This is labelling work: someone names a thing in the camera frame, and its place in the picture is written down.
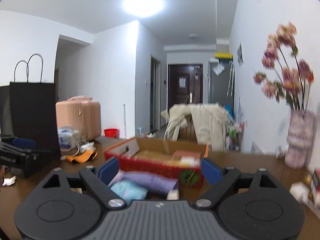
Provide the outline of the wooden chair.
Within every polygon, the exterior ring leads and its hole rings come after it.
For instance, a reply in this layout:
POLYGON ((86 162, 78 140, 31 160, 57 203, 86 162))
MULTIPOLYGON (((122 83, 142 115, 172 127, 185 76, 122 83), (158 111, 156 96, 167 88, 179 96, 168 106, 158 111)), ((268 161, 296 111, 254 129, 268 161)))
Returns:
POLYGON ((185 119, 187 121, 187 126, 185 128, 180 128, 178 140, 197 142, 192 116, 186 116, 185 119))

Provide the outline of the black paper shopping bag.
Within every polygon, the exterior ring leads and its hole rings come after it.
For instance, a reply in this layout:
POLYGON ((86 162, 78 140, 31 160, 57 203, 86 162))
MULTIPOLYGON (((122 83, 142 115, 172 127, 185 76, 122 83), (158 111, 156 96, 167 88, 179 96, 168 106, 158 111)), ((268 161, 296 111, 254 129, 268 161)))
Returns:
POLYGON ((13 135, 35 141, 38 150, 47 150, 59 158, 60 147, 56 125, 55 84, 17 82, 9 85, 10 114, 13 135))

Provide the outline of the crumpled white tissue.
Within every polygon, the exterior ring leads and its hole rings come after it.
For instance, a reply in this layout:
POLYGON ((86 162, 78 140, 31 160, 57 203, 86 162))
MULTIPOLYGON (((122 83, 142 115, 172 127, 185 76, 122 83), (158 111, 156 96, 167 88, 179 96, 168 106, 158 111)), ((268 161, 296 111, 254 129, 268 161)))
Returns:
POLYGON ((310 189, 303 182, 293 183, 290 187, 290 193, 294 196, 297 202, 301 204, 310 204, 312 201, 309 198, 310 189))

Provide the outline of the grey refrigerator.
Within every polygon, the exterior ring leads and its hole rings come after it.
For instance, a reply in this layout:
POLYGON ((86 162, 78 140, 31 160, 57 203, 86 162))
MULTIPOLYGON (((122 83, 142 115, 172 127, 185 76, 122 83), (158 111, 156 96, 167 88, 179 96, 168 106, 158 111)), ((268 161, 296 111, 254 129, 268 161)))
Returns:
POLYGON ((233 116, 234 66, 232 59, 210 59, 208 63, 208 103, 217 103, 233 116))

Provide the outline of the pink artificial flowers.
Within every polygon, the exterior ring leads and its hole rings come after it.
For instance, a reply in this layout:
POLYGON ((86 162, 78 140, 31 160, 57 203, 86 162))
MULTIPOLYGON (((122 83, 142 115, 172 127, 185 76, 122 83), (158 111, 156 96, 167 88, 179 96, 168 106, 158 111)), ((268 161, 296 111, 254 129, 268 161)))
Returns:
POLYGON ((296 26, 291 22, 278 25, 276 32, 268 35, 261 63, 266 70, 275 72, 277 79, 256 72, 253 81, 261 85, 267 98, 276 102, 284 99, 292 110, 306 112, 315 78, 310 65, 298 59, 296 35, 296 26))

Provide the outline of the white board against wall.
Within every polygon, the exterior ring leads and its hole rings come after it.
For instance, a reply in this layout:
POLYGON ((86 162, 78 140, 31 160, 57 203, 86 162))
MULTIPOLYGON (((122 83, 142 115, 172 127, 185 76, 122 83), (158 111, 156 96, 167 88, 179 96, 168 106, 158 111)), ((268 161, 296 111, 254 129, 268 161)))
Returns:
POLYGON ((251 154, 265 154, 264 151, 254 141, 252 141, 250 153, 251 154))

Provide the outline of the red plastic bucket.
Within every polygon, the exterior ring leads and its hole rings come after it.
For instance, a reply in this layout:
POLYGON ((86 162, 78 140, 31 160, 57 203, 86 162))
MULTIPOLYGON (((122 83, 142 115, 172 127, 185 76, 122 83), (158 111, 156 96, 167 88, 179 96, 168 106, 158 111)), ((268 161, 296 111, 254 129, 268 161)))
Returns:
POLYGON ((104 130, 104 136, 107 138, 118 138, 119 130, 116 128, 108 128, 104 130))

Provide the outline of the yellow box on refrigerator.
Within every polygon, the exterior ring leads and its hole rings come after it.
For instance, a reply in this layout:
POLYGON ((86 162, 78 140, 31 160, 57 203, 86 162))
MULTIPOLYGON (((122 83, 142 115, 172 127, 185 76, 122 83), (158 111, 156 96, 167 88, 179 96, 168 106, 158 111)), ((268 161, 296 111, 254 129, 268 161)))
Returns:
POLYGON ((215 53, 216 59, 233 59, 233 55, 229 53, 215 53))

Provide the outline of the round ceiling light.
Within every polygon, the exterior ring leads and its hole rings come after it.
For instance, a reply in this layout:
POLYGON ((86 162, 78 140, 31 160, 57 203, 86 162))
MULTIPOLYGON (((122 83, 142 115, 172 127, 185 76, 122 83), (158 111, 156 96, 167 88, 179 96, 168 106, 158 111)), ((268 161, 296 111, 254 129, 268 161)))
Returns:
POLYGON ((123 10, 137 18, 148 18, 165 8, 164 0, 123 0, 123 10))

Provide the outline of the red orange cardboard box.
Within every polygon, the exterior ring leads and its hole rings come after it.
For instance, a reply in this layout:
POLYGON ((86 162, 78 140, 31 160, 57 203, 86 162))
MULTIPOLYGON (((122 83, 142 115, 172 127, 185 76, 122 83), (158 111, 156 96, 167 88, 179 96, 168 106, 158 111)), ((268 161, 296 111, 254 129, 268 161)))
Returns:
POLYGON ((130 138, 104 151, 105 159, 116 157, 122 171, 149 172, 177 179, 184 187, 202 186, 201 160, 209 146, 192 141, 130 138))

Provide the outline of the pink suitcase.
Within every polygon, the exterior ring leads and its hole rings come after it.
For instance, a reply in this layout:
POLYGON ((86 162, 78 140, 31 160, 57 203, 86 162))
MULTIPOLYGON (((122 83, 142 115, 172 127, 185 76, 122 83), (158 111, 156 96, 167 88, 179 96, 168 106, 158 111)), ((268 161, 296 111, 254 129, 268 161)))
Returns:
POLYGON ((69 127, 80 132, 82 138, 92 141, 101 136, 101 105, 90 97, 75 96, 57 102, 57 128, 69 127))

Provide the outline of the purple striped cloth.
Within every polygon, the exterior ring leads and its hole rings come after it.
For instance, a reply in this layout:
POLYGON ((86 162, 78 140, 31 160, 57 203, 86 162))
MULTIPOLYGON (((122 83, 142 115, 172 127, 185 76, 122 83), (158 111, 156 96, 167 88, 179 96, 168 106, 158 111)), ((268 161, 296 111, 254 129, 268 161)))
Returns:
POLYGON ((153 193, 163 193, 168 195, 173 192, 178 192, 177 179, 163 177, 150 172, 119 171, 108 186, 111 187, 115 183, 123 180, 127 180, 133 184, 146 188, 148 191, 153 193))

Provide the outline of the pink textured vase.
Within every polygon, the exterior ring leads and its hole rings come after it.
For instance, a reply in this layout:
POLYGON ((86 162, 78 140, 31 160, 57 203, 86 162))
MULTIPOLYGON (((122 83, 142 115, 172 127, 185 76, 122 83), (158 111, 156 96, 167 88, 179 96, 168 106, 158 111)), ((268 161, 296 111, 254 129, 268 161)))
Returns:
POLYGON ((288 150, 285 164, 294 169, 305 165, 308 152, 313 144, 315 115, 311 111, 291 111, 287 134, 288 150))

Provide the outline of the dark brown entrance door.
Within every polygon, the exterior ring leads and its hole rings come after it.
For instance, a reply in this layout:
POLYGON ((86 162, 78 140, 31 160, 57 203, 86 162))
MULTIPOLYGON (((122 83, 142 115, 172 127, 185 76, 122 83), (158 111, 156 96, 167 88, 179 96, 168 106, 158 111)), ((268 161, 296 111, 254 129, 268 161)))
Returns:
POLYGON ((177 104, 203 103, 203 65, 168 66, 168 109, 177 104))

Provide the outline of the light blue plush toy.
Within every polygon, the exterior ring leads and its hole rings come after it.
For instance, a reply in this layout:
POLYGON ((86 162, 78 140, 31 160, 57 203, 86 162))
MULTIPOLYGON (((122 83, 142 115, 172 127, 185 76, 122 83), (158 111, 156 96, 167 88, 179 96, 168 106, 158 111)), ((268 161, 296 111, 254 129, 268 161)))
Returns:
POLYGON ((133 200, 144 200, 148 190, 129 180, 121 180, 111 186, 111 190, 129 205, 133 200))

